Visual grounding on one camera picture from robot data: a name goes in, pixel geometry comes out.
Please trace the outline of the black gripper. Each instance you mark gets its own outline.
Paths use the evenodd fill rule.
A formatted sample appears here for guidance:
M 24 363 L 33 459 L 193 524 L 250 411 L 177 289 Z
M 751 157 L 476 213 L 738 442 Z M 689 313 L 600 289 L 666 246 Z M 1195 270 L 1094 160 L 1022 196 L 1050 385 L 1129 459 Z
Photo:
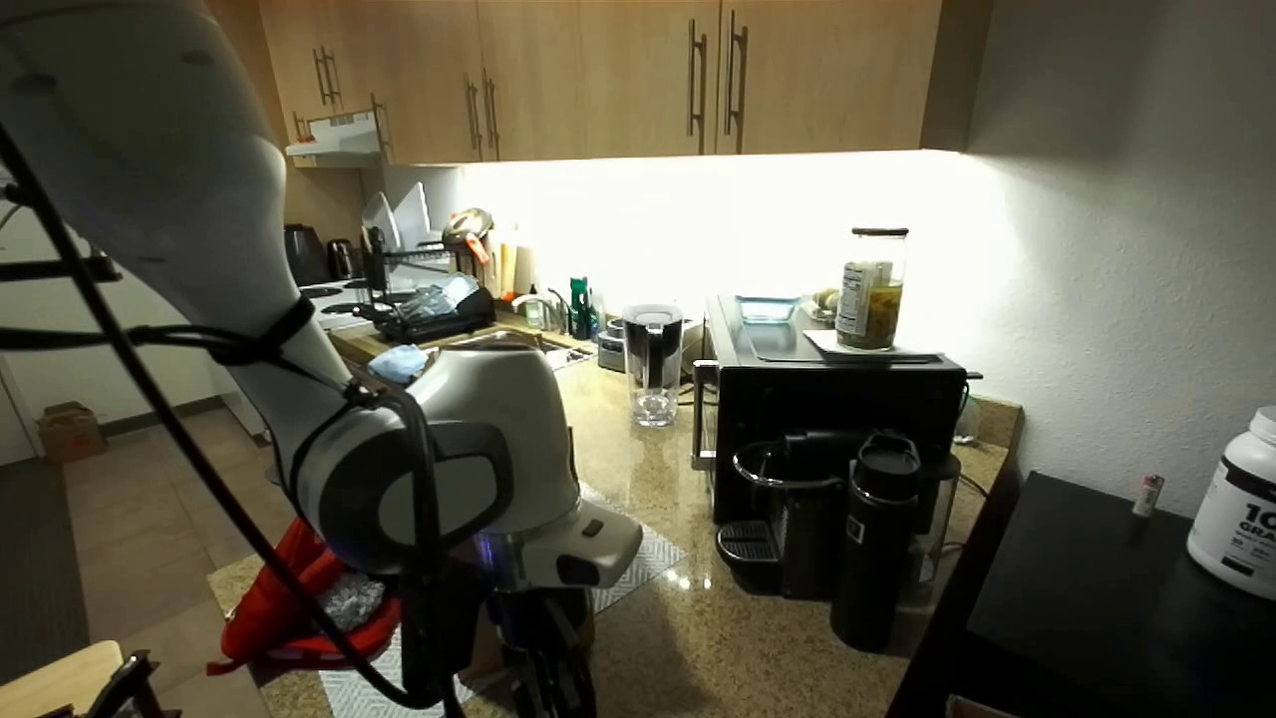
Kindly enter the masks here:
M 517 718 L 600 718 L 590 597 L 582 589 L 496 589 L 481 577 L 404 577 L 404 692 L 415 709 L 464 718 L 453 677 L 476 665 L 479 623 L 500 649 L 500 693 Z

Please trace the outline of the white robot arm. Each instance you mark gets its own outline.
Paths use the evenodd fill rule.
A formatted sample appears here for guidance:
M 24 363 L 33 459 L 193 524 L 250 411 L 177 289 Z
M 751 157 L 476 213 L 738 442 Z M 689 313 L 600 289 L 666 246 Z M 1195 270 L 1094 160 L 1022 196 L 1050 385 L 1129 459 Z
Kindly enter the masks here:
M 590 593 L 641 527 L 577 490 L 535 351 L 444 351 L 358 385 L 293 278 L 286 160 L 200 0 L 0 0 L 7 196 L 84 278 L 105 252 L 158 290 L 173 343 L 225 363 L 274 440 L 298 518 L 404 607 L 398 706 L 447 706 L 500 627 L 517 718 L 596 718 Z

